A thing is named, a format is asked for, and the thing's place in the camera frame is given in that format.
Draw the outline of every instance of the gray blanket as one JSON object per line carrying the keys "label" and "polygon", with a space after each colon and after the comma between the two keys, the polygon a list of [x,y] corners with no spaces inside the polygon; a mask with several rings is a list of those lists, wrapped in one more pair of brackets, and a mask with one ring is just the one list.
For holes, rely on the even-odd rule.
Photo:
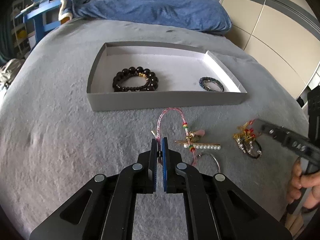
{"label": "gray blanket", "polygon": [[[170,26],[111,20],[73,20],[50,32],[32,51],[9,88],[0,110],[0,205],[17,230],[30,232],[97,173],[110,176],[150,148],[150,130],[163,109],[91,111],[86,83],[104,42],[159,41],[212,51],[238,78],[248,99],[234,106],[186,107],[192,130],[205,129],[205,142],[220,143],[215,153],[223,172],[253,200],[280,219],[295,155],[268,137],[259,138],[263,155],[253,160],[232,139],[236,126],[259,117],[307,135],[298,103],[256,60],[226,38]],[[177,112],[163,118],[169,147],[184,138]],[[200,172],[214,175],[210,156]],[[166,195],[158,167],[157,192],[138,195],[133,239],[187,239],[182,195]]]}

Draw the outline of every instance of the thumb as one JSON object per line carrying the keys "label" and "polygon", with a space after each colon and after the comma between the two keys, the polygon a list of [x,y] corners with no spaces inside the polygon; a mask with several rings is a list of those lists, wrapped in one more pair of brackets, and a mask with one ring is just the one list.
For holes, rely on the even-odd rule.
{"label": "thumb", "polygon": [[301,186],[305,188],[320,185],[320,171],[309,175],[302,175],[300,182]]}

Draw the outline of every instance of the black bead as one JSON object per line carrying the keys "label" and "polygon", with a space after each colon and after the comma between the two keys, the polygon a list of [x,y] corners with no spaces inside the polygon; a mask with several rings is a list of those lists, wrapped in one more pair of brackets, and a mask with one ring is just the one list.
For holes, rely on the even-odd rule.
{"label": "black bead", "polygon": [[150,73],[150,69],[146,68],[144,71],[143,71],[144,74],[148,75]]}
{"label": "black bead", "polygon": [[158,79],[157,77],[152,77],[152,78],[151,78],[151,81],[159,82],[159,79]]}
{"label": "black bead", "polygon": [[148,74],[148,77],[150,77],[150,78],[152,78],[152,77],[154,77],[154,76],[156,76],[156,74],[155,74],[154,72],[150,72],[150,73]]}
{"label": "black bead", "polygon": [[127,68],[124,68],[124,69],[122,70],[122,73],[123,73],[124,76],[126,76],[126,75],[129,74],[129,70],[128,70]]}
{"label": "black bead", "polygon": [[151,87],[154,87],[155,90],[156,90],[156,89],[158,88],[158,83],[155,82],[155,81],[151,81],[151,82],[150,82],[150,86],[151,86]]}
{"label": "black bead", "polygon": [[119,78],[123,78],[123,73],[122,72],[118,72],[116,76],[119,77]]}
{"label": "black bead", "polygon": [[130,68],[129,68],[129,72],[130,72],[131,74],[134,74],[134,73],[136,72],[136,68],[135,68],[135,67],[130,67]]}
{"label": "black bead", "polygon": [[147,86],[147,91],[154,91],[154,90],[155,90],[154,87],[152,87],[152,86]]}
{"label": "black bead", "polygon": [[137,72],[142,73],[143,72],[143,67],[137,67]]}

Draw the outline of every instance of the blue blanket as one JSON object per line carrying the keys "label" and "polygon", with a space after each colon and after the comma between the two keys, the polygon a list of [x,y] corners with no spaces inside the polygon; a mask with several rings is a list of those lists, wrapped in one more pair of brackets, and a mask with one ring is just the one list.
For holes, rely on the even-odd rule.
{"label": "blue blanket", "polygon": [[231,20],[216,0],[67,0],[63,13],[225,34]]}

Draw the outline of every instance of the metal screw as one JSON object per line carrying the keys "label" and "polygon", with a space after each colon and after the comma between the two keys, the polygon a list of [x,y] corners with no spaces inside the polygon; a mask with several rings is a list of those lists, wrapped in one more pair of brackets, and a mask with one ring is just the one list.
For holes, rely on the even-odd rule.
{"label": "metal screw", "polygon": [[134,165],[132,165],[132,168],[136,171],[141,170],[142,169],[142,164],[140,163],[135,163]]}
{"label": "metal screw", "polygon": [[216,179],[217,181],[224,181],[225,178],[226,178],[223,174],[217,174],[217,175],[214,176],[214,177],[215,177],[215,179]]}
{"label": "metal screw", "polygon": [[184,170],[185,168],[187,168],[187,165],[185,163],[178,163],[177,168],[179,170]]}
{"label": "metal screw", "polygon": [[103,176],[102,174],[98,174],[98,175],[96,175],[96,176],[94,177],[94,180],[95,180],[96,182],[101,182],[101,181],[104,180],[104,176]]}

